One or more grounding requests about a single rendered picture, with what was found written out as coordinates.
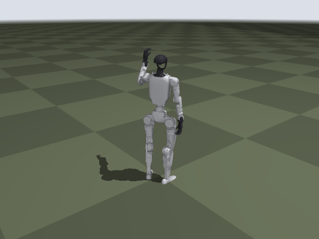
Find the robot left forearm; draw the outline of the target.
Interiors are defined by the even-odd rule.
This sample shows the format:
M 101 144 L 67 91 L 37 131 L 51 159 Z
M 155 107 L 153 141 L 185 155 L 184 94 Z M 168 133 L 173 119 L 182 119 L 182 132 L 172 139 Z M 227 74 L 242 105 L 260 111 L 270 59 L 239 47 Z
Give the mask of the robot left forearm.
M 146 73 L 147 67 L 145 66 L 145 63 L 143 62 L 142 67 L 140 69 L 140 73 L 138 75 L 137 83 L 139 82 L 140 78 Z

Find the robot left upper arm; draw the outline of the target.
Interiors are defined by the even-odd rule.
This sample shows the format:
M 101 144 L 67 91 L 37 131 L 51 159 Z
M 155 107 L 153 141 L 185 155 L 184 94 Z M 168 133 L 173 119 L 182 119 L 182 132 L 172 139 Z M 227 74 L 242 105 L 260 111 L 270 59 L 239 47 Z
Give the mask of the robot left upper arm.
M 138 85 L 144 85 L 145 83 L 148 83 L 149 82 L 149 76 L 150 74 L 149 73 L 145 73 L 139 80 L 139 82 L 137 83 Z

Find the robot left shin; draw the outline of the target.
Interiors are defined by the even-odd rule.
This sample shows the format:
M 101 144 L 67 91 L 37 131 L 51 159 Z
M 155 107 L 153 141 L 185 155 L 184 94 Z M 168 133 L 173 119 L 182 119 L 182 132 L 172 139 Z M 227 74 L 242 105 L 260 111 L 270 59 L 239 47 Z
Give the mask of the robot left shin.
M 147 151 L 147 144 L 148 143 L 146 143 L 147 174 L 148 174 L 148 172 L 151 174 L 151 163 L 152 163 L 153 151 Z

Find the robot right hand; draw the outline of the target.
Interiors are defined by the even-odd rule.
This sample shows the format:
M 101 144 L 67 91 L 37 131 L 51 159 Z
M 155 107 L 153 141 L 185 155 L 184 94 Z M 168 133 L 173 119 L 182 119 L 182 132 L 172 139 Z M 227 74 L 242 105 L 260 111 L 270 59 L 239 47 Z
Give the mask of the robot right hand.
M 182 122 L 183 122 L 183 117 L 180 117 L 178 121 L 178 126 L 176 127 L 176 129 L 178 128 L 178 131 L 175 132 L 175 135 L 180 135 L 182 133 Z

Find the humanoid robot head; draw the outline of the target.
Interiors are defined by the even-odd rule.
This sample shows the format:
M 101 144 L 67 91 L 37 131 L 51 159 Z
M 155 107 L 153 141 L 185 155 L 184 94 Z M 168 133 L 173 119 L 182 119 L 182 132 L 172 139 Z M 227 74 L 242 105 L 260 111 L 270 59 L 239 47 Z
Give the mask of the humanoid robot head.
M 164 55 L 157 55 L 154 58 L 154 63 L 157 64 L 157 72 L 154 74 L 154 77 L 164 77 L 165 74 L 163 73 L 163 70 L 166 68 L 167 65 L 167 57 Z M 165 63 L 165 67 L 161 68 L 159 67 L 159 65 L 164 64 Z

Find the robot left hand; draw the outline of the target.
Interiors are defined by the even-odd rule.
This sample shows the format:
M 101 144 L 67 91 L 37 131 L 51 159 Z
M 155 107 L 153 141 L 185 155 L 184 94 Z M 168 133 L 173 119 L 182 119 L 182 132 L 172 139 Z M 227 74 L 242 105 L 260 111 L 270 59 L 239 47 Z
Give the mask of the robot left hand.
M 148 53 L 148 51 L 150 50 L 151 48 L 147 48 L 144 50 L 144 54 L 143 54 L 143 62 L 145 63 L 145 66 L 147 67 L 148 66 L 148 56 L 150 55 L 151 52 Z

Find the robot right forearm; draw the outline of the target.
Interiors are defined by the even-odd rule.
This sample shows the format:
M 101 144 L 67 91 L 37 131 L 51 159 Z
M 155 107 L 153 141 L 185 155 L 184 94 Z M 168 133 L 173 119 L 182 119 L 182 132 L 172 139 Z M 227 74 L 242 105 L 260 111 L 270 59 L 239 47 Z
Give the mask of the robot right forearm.
M 183 117 L 183 111 L 182 111 L 182 99 L 179 97 L 179 103 L 175 105 L 176 107 L 176 113 L 177 113 L 177 119 L 179 120 L 180 117 Z M 184 117 L 183 117 L 184 119 Z

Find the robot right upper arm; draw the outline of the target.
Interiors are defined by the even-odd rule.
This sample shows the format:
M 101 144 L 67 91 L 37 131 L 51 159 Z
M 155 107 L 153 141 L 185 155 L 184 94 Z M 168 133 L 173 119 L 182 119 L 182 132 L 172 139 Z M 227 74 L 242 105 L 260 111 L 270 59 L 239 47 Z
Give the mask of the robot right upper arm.
M 180 90 L 179 90 L 179 80 L 176 77 L 169 77 L 169 83 L 172 86 L 172 91 L 173 91 L 173 102 L 174 103 L 179 103 L 179 94 L 180 94 Z

